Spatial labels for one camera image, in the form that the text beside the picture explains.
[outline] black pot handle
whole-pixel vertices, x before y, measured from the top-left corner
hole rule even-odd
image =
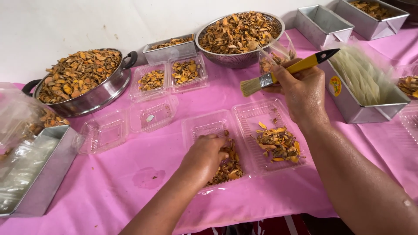
[[[31,90],[38,85],[38,83],[41,81],[41,79],[37,79],[37,80],[33,80],[28,82],[28,84],[26,84],[23,88],[22,91],[23,93],[27,94],[28,96],[32,97],[32,93]]]
[[[125,65],[125,67],[123,69],[128,69],[128,68],[132,67],[136,63],[136,60],[138,59],[138,53],[136,53],[136,51],[131,51],[131,52],[128,53],[127,56],[125,56],[123,58],[123,60],[125,60],[128,57],[130,57],[131,59],[129,60],[128,63],[126,63],[126,65]]]

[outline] yellow sticker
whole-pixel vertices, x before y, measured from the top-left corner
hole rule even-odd
[[[334,76],[329,81],[329,91],[334,94],[334,96],[339,96],[341,93],[341,80],[338,76]]]

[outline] stainless steel colander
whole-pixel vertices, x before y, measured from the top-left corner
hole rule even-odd
[[[240,14],[240,13],[249,13],[249,11],[244,11],[244,12],[238,12],[235,14]],[[269,14],[269,13],[265,13],[265,12],[260,12],[261,14],[264,15],[264,17],[269,20],[269,21],[275,21],[277,24],[279,24],[279,36],[275,39],[275,40],[279,40],[279,38],[283,35],[283,32],[285,30],[285,24],[283,22],[282,19],[280,19],[279,17]],[[214,25],[218,20],[222,20],[225,17],[228,17],[230,15],[226,15],[226,16],[222,16],[214,21],[212,21],[211,23],[209,23],[207,26],[203,27],[202,30],[200,30],[195,38],[195,42],[197,47],[202,51],[202,53],[206,56],[206,58],[208,58],[210,61],[214,62],[215,64],[227,67],[227,68],[231,68],[231,69],[238,69],[238,68],[245,68],[248,66],[251,66],[255,63],[257,63],[258,61],[258,50],[254,50],[254,51],[249,51],[249,52],[245,52],[242,54],[232,54],[232,55],[223,55],[223,54],[217,54],[217,53],[213,53],[210,51],[206,51],[205,49],[203,49],[200,45],[199,45],[199,40],[203,37],[203,35],[206,34],[207,28],[211,25]],[[264,49],[267,52],[270,52],[270,47],[269,47],[270,43],[264,47],[262,47],[262,49]]]

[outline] brush bristles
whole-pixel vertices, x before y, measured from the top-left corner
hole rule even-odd
[[[244,97],[248,97],[257,91],[261,90],[260,78],[256,77],[247,81],[241,82],[241,91]]]

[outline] metal baking tin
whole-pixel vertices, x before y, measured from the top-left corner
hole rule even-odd
[[[77,149],[71,145],[76,134],[69,125],[42,130],[39,136],[60,141],[14,210],[0,217],[40,217],[45,213],[77,154]]]
[[[345,0],[339,0],[335,13],[352,23],[354,31],[367,40],[383,38],[398,33],[409,13],[379,0],[363,0],[377,2],[381,7],[391,11],[395,16],[377,20]]]
[[[168,59],[174,59],[174,58],[178,58],[178,57],[185,56],[185,55],[196,54],[197,50],[196,50],[196,46],[194,45],[194,37],[195,37],[194,33],[183,35],[180,37],[175,37],[175,38],[190,38],[190,37],[193,38],[192,41],[188,41],[188,42],[177,44],[177,45],[167,46],[167,47],[163,47],[163,48],[159,48],[159,49],[155,49],[151,51],[149,51],[149,49],[152,46],[167,43],[171,39],[166,39],[166,40],[159,41],[156,43],[147,44],[144,50],[142,51],[142,53],[147,59],[148,64],[155,64],[161,61],[167,62]]]
[[[295,27],[318,50],[333,41],[347,42],[354,25],[322,5],[298,8]]]
[[[318,67],[325,72],[325,89],[330,93],[335,105],[348,124],[390,121],[403,107],[411,102],[400,89],[394,86],[387,96],[387,104],[363,106],[357,101],[347,84],[329,61],[319,64]],[[338,77],[340,80],[340,93],[335,92],[334,86],[330,84],[330,80],[334,77]]]

